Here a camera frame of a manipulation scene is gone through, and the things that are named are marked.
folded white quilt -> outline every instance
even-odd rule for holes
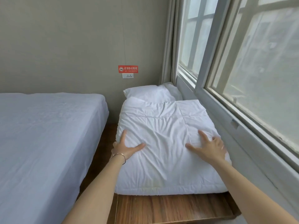
[[[115,192],[124,195],[206,194],[227,191],[215,169],[185,148],[200,146],[198,129],[219,136],[198,100],[150,103],[135,97],[122,107],[116,140],[146,147],[122,166]]]

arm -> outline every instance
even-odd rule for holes
[[[210,141],[204,132],[199,131],[199,134],[202,148],[194,148],[190,144],[186,147],[215,168],[248,224],[299,224],[224,159],[226,149],[220,138],[213,137]]]
[[[114,149],[111,152],[112,154],[122,153],[128,159],[135,152],[144,148],[145,144],[128,148],[125,146],[125,137],[126,130],[122,133],[120,143],[113,143]],[[117,177],[125,158],[122,155],[115,155],[110,159],[105,168],[76,201],[62,224],[107,223]]]

red sticker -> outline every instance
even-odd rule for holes
[[[138,73],[138,65],[118,65],[118,73]]]

person's left hand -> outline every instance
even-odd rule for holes
[[[141,143],[140,145],[137,145],[136,147],[128,148],[125,146],[125,138],[126,138],[127,130],[124,130],[121,134],[121,140],[120,142],[114,142],[113,143],[113,149],[111,150],[112,154],[122,153],[124,154],[126,160],[129,159],[135,152],[140,151],[145,147],[145,143]]]

wood grain surface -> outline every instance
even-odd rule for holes
[[[107,124],[80,193],[108,163],[117,124]],[[229,192],[170,196],[125,196],[114,194],[107,224],[207,223],[233,219],[240,210]]]

